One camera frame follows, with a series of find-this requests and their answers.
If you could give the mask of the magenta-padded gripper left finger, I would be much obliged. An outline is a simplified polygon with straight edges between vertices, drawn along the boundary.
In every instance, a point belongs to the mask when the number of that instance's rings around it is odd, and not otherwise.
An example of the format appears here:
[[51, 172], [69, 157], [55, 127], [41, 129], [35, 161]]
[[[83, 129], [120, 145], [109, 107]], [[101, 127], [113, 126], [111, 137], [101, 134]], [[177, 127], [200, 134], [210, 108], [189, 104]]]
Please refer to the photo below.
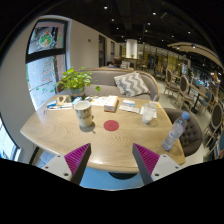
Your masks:
[[91, 144], [87, 143], [66, 155], [56, 155], [42, 169], [79, 185], [90, 155]]

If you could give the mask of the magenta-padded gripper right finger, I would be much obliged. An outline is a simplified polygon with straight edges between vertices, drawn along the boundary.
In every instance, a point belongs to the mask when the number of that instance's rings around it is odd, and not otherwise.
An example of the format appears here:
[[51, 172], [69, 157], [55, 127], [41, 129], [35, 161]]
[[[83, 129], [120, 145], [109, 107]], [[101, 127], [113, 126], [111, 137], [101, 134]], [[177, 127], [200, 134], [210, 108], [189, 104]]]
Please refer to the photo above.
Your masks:
[[134, 155], [142, 181], [145, 185], [181, 169], [180, 165], [167, 154], [158, 155], [136, 143], [133, 144], [132, 154]]

